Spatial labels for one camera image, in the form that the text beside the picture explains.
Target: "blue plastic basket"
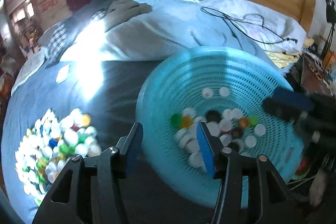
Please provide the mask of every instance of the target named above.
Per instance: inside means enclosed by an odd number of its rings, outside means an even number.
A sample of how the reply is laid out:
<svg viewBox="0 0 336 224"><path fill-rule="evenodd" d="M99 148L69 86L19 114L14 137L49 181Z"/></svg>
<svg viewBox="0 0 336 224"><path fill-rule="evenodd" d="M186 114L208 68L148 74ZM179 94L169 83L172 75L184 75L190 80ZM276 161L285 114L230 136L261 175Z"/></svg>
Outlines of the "blue plastic basket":
<svg viewBox="0 0 336 224"><path fill-rule="evenodd" d="M231 94L219 96L226 86ZM197 116L215 109L239 108L244 116L256 115L266 127L257 145L248 151L253 157L266 155L288 182L300 160L303 143L290 123L266 114L262 101L277 86L291 89L286 80L264 61L243 51L226 47L196 47L176 53L162 62L143 84L136 105L136 119L143 124L142 147L147 160L160 177L180 195L198 204L214 207L219 181L188 164L189 155L174 141L177 129L170 123L174 113L192 107ZM214 96L204 99L202 90ZM244 137L253 134L245 129ZM242 206L248 201L247 178L243 179Z"/></svg>

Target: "white tag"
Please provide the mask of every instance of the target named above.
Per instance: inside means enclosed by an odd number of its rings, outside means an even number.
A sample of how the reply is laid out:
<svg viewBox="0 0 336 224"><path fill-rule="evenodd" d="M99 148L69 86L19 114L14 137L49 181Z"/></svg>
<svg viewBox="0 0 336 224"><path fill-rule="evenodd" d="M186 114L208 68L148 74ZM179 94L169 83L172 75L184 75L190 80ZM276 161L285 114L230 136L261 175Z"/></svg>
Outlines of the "white tag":
<svg viewBox="0 0 336 224"><path fill-rule="evenodd" d="M57 74L57 77L56 77L56 82L57 83L63 82L68 77L69 66L70 65L66 65L65 67L61 68L58 71L58 74Z"/></svg>

